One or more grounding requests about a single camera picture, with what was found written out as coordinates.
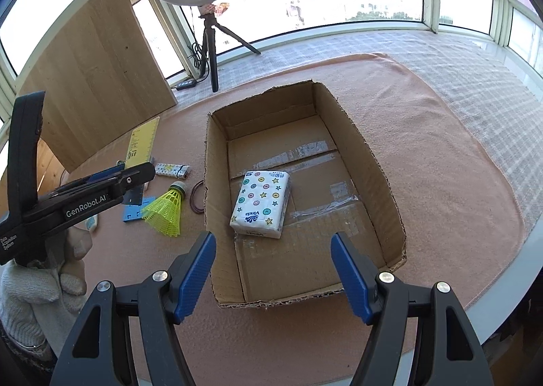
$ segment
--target tripod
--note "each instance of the tripod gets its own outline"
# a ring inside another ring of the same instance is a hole
[[[209,72],[211,75],[211,87],[213,93],[219,90],[219,76],[217,73],[217,49],[215,47],[215,29],[214,26],[219,29],[221,32],[229,35],[235,40],[239,41],[242,46],[249,49],[251,52],[260,55],[260,51],[248,42],[246,42],[239,35],[234,34],[230,29],[225,26],[222,26],[217,22],[214,13],[203,14],[200,18],[204,19],[204,36],[202,38],[202,62],[200,64],[200,78],[203,78],[205,75],[205,67],[207,60],[209,59]]]

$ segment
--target wood panel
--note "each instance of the wood panel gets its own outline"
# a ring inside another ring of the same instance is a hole
[[[42,137],[68,171],[176,104],[130,0],[89,0],[45,48],[20,94],[45,90]]]
[[[64,167],[53,155],[53,152],[43,139],[37,144],[36,182],[38,196],[45,195],[60,186],[60,178]],[[7,169],[0,179],[0,215],[5,213],[7,206]]]

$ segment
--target yellow shuttlecock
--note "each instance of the yellow shuttlecock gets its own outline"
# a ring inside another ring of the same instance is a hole
[[[166,236],[179,236],[181,201],[186,197],[185,184],[175,181],[168,192],[142,208],[142,217],[151,227]]]

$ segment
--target yellow ruler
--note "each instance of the yellow ruler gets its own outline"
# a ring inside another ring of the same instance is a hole
[[[160,117],[157,116],[132,130],[124,164],[125,169],[149,161],[159,119]]]

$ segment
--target metal screw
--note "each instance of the metal screw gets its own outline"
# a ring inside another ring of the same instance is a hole
[[[166,271],[157,271],[155,274],[153,274],[153,280],[155,282],[162,282],[163,280],[166,280],[168,278],[168,272]]]
[[[451,287],[447,282],[438,282],[436,287],[442,293],[448,293],[451,290]]]
[[[385,283],[392,283],[394,282],[394,276],[389,272],[382,272],[379,274],[379,280]]]
[[[107,291],[111,288],[111,283],[109,283],[107,280],[103,280],[98,285],[96,285],[96,289],[103,293],[104,291]]]

